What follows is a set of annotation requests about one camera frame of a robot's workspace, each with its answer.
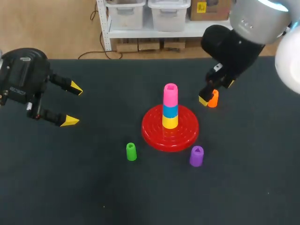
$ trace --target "white plastic storage box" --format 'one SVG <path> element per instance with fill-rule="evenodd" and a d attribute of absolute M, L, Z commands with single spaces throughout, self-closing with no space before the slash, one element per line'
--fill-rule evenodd
<path fill-rule="evenodd" d="M 154 29 L 158 31 L 183 31 L 187 8 L 191 0 L 149 0 Z"/>
<path fill-rule="evenodd" d="M 117 30 L 139 30 L 143 28 L 143 6 L 146 0 L 106 1 L 114 28 Z"/>

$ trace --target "table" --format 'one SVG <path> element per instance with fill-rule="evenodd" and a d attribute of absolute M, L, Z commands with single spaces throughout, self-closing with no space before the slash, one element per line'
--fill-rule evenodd
<path fill-rule="evenodd" d="M 198 103 L 211 59 L 51 64 L 84 92 L 49 84 L 43 105 L 80 122 L 56 127 L 12 101 L 1 108 L 2 225 L 299 224 L 300 96 L 281 83 L 274 58 L 221 89 L 215 109 Z M 190 149 L 160 152 L 142 139 L 143 115 L 162 103 L 166 83 L 198 117 L 202 167 L 189 165 Z"/>

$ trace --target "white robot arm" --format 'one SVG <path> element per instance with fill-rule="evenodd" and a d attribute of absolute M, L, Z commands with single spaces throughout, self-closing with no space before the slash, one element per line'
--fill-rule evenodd
<path fill-rule="evenodd" d="M 257 44 L 271 44 L 292 21 L 279 44 L 275 65 L 283 83 L 300 94 L 300 0 L 237 0 L 230 14 L 233 29 Z"/>
<path fill-rule="evenodd" d="M 229 88 L 291 22 L 275 65 L 283 83 L 300 94 L 300 0 L 236 0 L 230 13 L 233 30 L 213 25 L 203 35 L 203 49 L 220 63 L 207 74 L 199 101 L 206 106 L 214 89 Z"/>

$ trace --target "white shelf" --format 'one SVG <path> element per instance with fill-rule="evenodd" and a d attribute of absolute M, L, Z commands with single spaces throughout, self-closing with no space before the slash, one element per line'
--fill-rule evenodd
<path fill-rule="evenodd" d="M 110 24 L 107 36 L 109 38 L 191 38 L 202 37 L 204 31 L 214 24 L 223 25 L 232 29 L 228 21 L 190 21 L 186 18 L 186 26 L 181 32 L 161 32 L 153 28 L 152 13 L 150 9 L 144 11 L 144 25 L 141 30 L 116 30 L 113 21 Z"/>

